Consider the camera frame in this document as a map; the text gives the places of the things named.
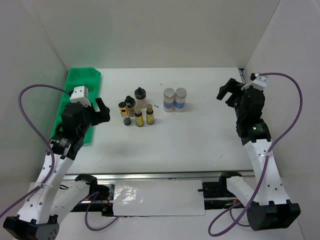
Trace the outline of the yellow label pepper bottle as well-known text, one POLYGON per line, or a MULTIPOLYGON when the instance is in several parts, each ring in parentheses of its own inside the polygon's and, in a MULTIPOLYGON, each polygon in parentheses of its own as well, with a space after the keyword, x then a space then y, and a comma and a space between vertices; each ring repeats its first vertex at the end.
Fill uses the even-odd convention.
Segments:
POLYGON ((118 107, 123 120, 123 124, 125 126, 129 126, 132 123, 132 121, 129 115, 127 103, 122 101, 118 104, 118 107))

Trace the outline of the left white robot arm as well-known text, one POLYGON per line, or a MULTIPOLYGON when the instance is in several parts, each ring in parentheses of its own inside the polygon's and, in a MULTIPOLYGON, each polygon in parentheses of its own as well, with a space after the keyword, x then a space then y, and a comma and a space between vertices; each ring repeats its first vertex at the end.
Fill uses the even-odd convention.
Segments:
POLYGON ((54 240, 60 225, 75 206, 85 199, 108 197, 109 188, 99 185, 96 177, 81 173, 60 197, 61 182, 74 163, 91 126, 110 121, 110 110, 98 97, 98 111, 80 102, 68 103, 62 122, 50 139, 42 170, 31 193, 15 216, 4 220, 3 228, 17 240, 54 240))

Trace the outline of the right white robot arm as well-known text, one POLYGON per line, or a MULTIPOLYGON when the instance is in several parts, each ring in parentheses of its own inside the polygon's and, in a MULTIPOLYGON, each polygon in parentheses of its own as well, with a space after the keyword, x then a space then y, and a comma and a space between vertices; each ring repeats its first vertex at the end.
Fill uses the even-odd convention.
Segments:
POLYGON ((225 172, 220 176, 218 190, 223 196, 235 195, 248 226, 254 231, 286 229, 300 215, 298 203, 293 203, 287 194, 273 154, 275 142, 262 119, 265 105, 264 88, 267 78, 257 77, 243 84, 231 78, 219 88, 218 100, 227 93, 226 104, 235 110, 236 132, 246 149, 257 181, 252 189, 237 172, 225 172))

